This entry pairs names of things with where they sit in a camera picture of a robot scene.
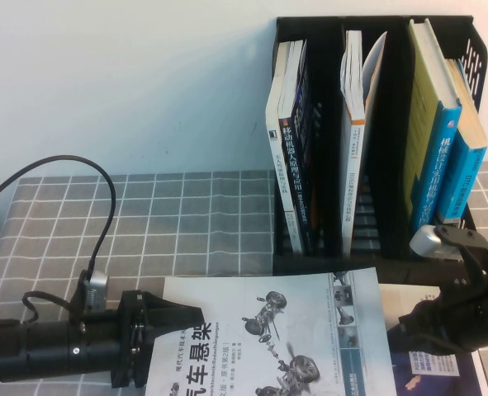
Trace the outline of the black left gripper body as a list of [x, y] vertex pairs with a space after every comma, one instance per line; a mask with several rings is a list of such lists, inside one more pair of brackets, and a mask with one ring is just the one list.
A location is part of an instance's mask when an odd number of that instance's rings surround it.
[[84, 320], [80, 351], [88, 370], [108, 371], [113, 389], [146, 385], [153, 343], [149, 340], [149, 304], [154, 297], [145, 291], [122, 293], [115, 310]]

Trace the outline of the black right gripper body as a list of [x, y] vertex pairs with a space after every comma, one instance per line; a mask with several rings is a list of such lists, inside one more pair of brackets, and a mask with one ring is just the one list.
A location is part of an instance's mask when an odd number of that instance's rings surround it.
[[448, 334], [464, 351], [488, 347], [488, 276], [480, 292], [449, 310]]

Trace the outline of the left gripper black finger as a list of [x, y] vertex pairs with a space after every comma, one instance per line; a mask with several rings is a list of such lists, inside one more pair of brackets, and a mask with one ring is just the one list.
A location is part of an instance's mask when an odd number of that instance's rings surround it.
[[149, 340], [205, 322], [201, 308], [149, 295]]

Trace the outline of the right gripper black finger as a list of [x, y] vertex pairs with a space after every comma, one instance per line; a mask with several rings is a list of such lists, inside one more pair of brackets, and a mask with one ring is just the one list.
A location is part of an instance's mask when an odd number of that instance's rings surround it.
[[421, 300], [411, 313], [422, 327], [449, 327], [455, 323], [454, 309], [453, 301], [440, 295]]
[[408, 314], [399, 317], [398, 351], [422, 351], [445, 356], [457, 353], [457, 345], [449, 341], [426, 317]]

